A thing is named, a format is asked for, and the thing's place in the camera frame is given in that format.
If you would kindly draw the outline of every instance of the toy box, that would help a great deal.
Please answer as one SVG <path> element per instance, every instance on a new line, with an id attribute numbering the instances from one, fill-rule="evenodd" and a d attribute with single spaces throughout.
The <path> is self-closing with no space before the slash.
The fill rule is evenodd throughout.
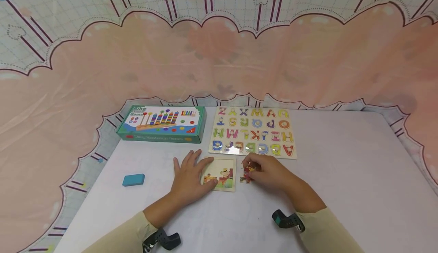
<path id="1" fill-rule="evenodd" d="M 123 140 L 201 143 L 205 107 L 132 106 L 117 130 Z"/>

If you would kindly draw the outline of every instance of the white table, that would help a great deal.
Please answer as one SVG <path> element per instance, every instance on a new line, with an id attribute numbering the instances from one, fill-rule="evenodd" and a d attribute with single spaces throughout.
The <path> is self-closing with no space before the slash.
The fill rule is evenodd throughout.
<path id="1" fill-rule="evenodd" d="M 202 144 L 120 141 L 55 253 L 81 252 L 167 193 L 173 156 L 197 148 L 209 155 L 214 109 L 207 109 Z M 313 186 L 365 252 L 436 252 L 438 198 L 381 115 L 290 114 L 298 160 L 281 162 Z M 122 187 L 135 173 L 146 175 L 144 185 Z M 282 197 L 236 182 L 235 193 L 210 193 L 165 230 L 181 235 L 176 252 L 304 252 L 290 229 L 273 224 L 277 208 L 292 211 Z"/>

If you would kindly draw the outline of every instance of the sleeve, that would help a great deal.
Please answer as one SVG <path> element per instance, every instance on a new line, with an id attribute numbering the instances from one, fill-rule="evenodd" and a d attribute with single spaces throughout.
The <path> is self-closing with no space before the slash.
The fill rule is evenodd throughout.
<path id="1" fill-rule="evenodd" d="M 300 237 L 309 253 L 363 253 L 362 248 L 327 207 L 297 215 L 306 227 Z"/>
<path id="2" fill-rule="evenodd" d="M 83 253 L 143 253 L 143 241 L 156 231 L 141 211 L 98 239 Z"/>

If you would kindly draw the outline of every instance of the wooden puzzle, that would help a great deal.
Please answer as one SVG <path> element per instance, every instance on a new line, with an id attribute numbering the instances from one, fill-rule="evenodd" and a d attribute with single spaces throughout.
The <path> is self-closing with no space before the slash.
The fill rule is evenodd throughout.
<path id="1" fill-rule="evenodd" d="M 201 175 L 201 184 L 218 180 L 213 190 L 236 191 L 236 158 L 218 158 L 205 167 Z"/>
<path id="2" fill-rule="evenodd" d="M 255 152 L 296 159 L 297 150 L 287 109 L 217 107 L 210 153 L 247 155 Z"/>

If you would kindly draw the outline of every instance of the blue wooden block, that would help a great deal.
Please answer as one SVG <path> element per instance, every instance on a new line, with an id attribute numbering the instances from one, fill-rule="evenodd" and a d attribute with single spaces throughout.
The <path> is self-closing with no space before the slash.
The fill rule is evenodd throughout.
<path id="1" fill-rule="evenodd" d="M 123 186 L 124 187 L 130 187 L 130 186 L 138 186 L 142 185 L 144 182 L 144 174 L 133 174 L 133 175 L 126 175 L 123 179 Z"/>

